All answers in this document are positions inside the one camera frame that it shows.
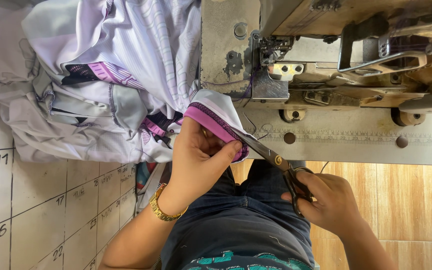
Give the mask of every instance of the gold watch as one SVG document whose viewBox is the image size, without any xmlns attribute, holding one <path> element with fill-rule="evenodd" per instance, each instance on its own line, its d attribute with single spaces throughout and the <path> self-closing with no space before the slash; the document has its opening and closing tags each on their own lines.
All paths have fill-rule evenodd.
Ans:
<svg viewBox="0 0 432 270">
<path fill-rule="evenodd" d="M 183 216 L 183 214 L 186 212 L 186 210 L 188 210 L 188 207 L 186 207 L 186 209 L 184 209 L 183 212 L 181 212 L 175 216 L 169 216 L 169 215 L 163 213 L 163 211 L 161 211 L 159 209 L 158 198 L 161 195 L 161 193 L 163 192 L 163 189 L 165 187 L 166 187 L 165 183 L 161 184 L 161 186 L 158 188 L 158 190 L 156 190 L 156 192 L 149 199 L 149 203 L 151 204 L 151 207 L 153 208 L 153 213 L 156 214 L 156 216 L 160 220 L 165 221 L 165 222 L 170 222 L 170 221 L 177 220 L 177 219 L 181 218 L 181 216 Z"/>
</svg>

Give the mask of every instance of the scissors pivot screw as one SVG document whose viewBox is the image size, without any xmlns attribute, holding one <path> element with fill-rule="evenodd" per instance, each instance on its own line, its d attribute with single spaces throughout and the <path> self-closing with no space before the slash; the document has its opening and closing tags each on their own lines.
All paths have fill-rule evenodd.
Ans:
<svg viewBox="0 0 432 270">
<path fill-rule="evenodd" d="M 276 156 L 274 158 L 274 162 L 276 163 L 276 165 L 281 165 L 281 163 L 283 162 L 283 158 L 281 156 Z"/>
</svg>

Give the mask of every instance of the scissors blade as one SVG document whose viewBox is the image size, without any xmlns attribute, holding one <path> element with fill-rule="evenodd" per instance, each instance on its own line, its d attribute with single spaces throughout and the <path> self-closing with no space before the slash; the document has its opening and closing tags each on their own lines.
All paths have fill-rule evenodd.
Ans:
<svg viewBox="0 0 432 270">
<path fill-rule="evenodd" d="M 253 138 L 251 135 L 244 134 L 243 132 L 232 128 L 236 135 L 246 143 L 251 149 L 256 151 L 260 156 L 262 156 L 267 162 L 269 162 L 274 167 L 280 169 L 282 172 L 291 169 L 290 163 L 283 157 L 278 155 L 275 151 L 267 148 L 264 144 L 260 143 L 258 140 Z"/>
</svg>

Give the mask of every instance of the dark jeans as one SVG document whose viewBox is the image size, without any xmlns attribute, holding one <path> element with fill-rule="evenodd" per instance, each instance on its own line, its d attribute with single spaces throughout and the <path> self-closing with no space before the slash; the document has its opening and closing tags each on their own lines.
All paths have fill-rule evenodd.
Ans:
<svg viewBox="0 0 432 270">
<path fill-rule="evenodd" d="M 304 161 L 291 163 L 295 168 L 306 165 Z M 310 223 L 296 216 L 291 203 L 281 199 L 281 194 L 287 191 L 281 171 L 266 160 L 257 159 L 253 162 L 248 179 L 241 186 L 235 184 L 231 168 L 228 167 L 211 190 L 189 205 L 175 227 L 195 217 L 200 219 L 234 207 L 246 207 L 272 219 L 294 235 L 314 265 L 309 238 Z"/>
</svg>

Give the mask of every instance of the sewing machine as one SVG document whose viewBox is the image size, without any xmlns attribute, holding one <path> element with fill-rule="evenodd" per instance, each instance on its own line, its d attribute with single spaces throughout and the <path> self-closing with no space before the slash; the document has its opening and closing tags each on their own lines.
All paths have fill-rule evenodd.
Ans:
<svg viewBox="0 0 432 270">
<path fill-rule="evenodd" d="M 432 0 L 202 0 L 200 86 L 294 159 L 432 164 Z"/>
</svg>

